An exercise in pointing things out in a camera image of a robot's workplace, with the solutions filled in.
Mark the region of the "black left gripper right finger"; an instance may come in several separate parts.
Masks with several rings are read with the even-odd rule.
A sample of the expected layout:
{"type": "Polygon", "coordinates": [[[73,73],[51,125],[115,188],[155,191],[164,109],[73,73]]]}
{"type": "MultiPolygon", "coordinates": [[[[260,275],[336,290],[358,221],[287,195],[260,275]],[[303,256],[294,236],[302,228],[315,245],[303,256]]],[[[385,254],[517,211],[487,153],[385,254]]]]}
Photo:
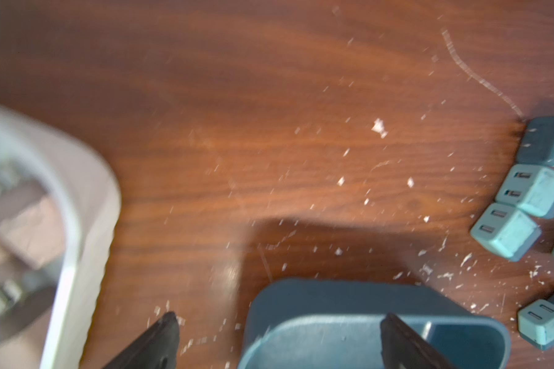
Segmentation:
{"type": "Polygon", "coordinates": [[[381,341],[384,368],[456,368],[394,314],[387,314],[381,322],[381,341]]]}

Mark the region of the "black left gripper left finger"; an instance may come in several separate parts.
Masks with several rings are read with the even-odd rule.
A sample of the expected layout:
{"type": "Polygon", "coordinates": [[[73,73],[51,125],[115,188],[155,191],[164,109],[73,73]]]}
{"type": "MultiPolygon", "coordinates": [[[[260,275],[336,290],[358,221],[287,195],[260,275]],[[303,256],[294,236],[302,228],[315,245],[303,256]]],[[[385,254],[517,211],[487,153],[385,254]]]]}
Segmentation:
{"type": "Polygon", "coordinates": [[[175,369],[180,327],[175,312],[164,313],[104,369],[175,369]]]}

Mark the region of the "dark teal storage box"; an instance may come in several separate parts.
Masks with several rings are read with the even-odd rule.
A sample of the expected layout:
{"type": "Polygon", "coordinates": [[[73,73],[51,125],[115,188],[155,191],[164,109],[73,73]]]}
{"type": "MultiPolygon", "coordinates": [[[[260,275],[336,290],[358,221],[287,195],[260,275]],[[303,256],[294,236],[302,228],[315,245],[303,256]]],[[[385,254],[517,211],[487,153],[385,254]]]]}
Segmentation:
{"type": "Polygon", "coordinates": [[[505,326],[408,284],[288,278],[264,288],[246,319],[240,368],[382,368],[380,324],[398,316],[458,368],[505,368],[505,326]]]}

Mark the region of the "pink plug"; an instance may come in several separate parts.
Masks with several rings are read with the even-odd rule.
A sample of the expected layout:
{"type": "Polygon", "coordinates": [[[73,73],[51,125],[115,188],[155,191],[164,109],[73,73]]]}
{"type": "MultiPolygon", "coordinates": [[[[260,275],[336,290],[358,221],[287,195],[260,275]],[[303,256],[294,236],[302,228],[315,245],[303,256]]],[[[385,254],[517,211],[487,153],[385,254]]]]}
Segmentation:
{"type": "Polygon", "coordinates": [[[66,235],[55,200],[46,195],[0,221],[0,242],[32,269],[63,256],[66,235]]]}

